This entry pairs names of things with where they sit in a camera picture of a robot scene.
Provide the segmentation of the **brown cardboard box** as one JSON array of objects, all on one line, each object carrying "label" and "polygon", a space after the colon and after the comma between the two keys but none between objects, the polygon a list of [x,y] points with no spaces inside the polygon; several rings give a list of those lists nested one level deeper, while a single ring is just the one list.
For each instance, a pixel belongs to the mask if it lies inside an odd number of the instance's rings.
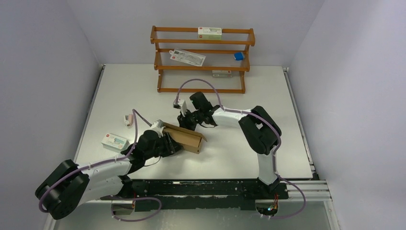
[{"label": "brown cardboard box", "polygon": [[207,142],[207,138],[199,132],[165,122],[163,132],[168,133],[172,139],[181,144],[185,151],[195,154],[199,154],[201,152],[203,142]]}]

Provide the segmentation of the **orange wooden shelf rack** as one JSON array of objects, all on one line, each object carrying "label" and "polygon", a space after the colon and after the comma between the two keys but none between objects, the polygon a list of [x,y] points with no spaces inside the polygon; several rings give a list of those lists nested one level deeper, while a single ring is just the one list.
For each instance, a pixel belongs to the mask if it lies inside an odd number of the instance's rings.
[{"label": "orange wooden shelf rack", "polygon": [[165,71],[214,71],[237,73],[240,87],[218,89],[219,93],[246,92],[245,74],[250,70],[249,50],[256,44],[254,30],[221,30],[221,38],[209,39],[198,27],[152,26],[150,42],[155,46],[154,70],[158,72],[158,92],[177,92],[163,86]]}]

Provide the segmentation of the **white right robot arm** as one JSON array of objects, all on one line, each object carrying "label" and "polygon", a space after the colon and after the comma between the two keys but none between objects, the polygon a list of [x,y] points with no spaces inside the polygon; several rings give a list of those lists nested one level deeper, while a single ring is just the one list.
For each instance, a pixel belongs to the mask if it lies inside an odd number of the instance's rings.
[{"label": "white right robot arm", "polygon": [[212,105],[202,92],[190,96],[195,110],[187,108],[186,102],[176,98],[173,107],[180,110],[177,117],[180,127],[194,131],[197,125],[227,126],[240,128],[254,152],[257,154],[258,186],[263,198],[271,198],[277,191],[280,177],[276,169],[276,150],[281,145],[282,131],[262,106],[253,109],[230,109],[220,104]]}]

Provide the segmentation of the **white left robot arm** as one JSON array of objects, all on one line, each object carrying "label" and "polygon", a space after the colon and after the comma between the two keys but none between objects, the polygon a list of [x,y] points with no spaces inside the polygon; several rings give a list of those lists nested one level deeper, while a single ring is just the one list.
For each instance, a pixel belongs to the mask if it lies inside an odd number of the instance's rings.
[{"label": "white left robot arm", "polygon": [[151,158],[172,156],[184,147],[168,133],[159,136],[145,131],[126,150],[102,161],[77,164],[72,160],[60,163],[36,189],[39,209],[58,220],[78,206],[103,197],[139,198],[129,174],[145,167]]}]

